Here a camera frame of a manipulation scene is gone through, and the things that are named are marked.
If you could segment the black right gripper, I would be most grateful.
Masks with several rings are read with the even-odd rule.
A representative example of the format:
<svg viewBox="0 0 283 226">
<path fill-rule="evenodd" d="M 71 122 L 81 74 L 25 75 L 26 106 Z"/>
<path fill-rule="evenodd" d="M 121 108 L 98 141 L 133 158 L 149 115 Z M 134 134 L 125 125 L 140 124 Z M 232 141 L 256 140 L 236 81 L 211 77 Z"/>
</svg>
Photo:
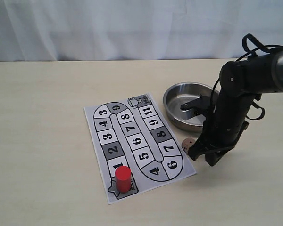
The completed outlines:
<svg viewBox="0 0 283 226">
<path fill-rule="evenodd" d="M 246 115 L 246 110 L 216 110 L 205 123 L 201 136 L 189 148 L 188 156 L 195 161 L 205 154 L 206 163 L 215 166 L 236 146 L 247 128 Z"/>
</svg>

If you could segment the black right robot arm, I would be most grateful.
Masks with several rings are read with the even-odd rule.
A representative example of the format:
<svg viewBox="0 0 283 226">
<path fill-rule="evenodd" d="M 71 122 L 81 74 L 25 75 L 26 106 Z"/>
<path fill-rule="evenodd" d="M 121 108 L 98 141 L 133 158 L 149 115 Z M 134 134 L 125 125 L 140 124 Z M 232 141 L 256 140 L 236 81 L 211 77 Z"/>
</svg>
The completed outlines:
<svg viewBox="0 0 283 226">
<path fill-rule="evenodd" d="M 245 119 L 254 99 L 264 93 L 283 93 L 283 48 L 244 61 L 229 61 L 222 66 L 219 80 L 215 109 L 209 111 L 202 134 L 188 150 L 192 160 L 205 155 L 210 166 L 235 148 L 248 127 Z"/>
</svg>

